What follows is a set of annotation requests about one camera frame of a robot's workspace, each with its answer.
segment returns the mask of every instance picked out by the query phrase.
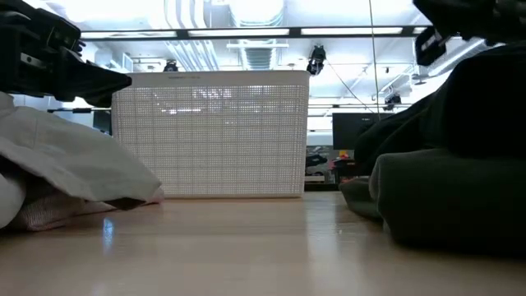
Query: black screen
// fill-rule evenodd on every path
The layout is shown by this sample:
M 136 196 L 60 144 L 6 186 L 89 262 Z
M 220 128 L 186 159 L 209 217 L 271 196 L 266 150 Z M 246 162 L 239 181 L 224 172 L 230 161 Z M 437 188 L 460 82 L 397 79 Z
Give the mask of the black screen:
M 93 127 L 112 134 L 112 114 L 105 110 L 95 110 L 93 112 Z
M 380 113 L 380 118 L 390 116 Z M 378 113 L 333 113 L 332 142 L 335 150 L 354 150 L 358 136 L 378 122 Z

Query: white mesh panel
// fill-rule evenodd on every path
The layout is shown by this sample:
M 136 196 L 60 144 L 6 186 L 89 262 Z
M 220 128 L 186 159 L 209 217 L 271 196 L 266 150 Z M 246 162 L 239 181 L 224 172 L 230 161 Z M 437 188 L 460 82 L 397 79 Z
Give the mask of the white mesh panel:
M 113 135 L 169 197 L 299 197 L 305 72 L 133 74 L 113 97 Z

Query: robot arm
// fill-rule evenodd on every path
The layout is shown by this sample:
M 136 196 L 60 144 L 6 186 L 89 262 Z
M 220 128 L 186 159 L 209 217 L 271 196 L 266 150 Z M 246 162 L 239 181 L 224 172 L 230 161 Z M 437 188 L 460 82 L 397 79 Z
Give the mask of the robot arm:
M 83 62 L 81 31 L 72 23 L 21 0 L 0 0 L 0 91 L 77 96 L 95 107 L 109 107 L 112 94 L 132 83 L 124 74 Z
M 429 66 L 445 53 L 451 37 L 483 38 L 488 44 L 526 39 L 526 1 L 522 0 L 413 0 L 431 21 L 415 42 L 417 63 Z

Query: table surface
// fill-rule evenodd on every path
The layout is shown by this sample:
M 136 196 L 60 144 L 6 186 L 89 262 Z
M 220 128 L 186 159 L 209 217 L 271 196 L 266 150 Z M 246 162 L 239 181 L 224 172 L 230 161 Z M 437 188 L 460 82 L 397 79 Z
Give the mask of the table surface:
M 526 264 L 418 251 L 333 192 L 167 201 L 0 238 L 4 295 L 526 295 Z

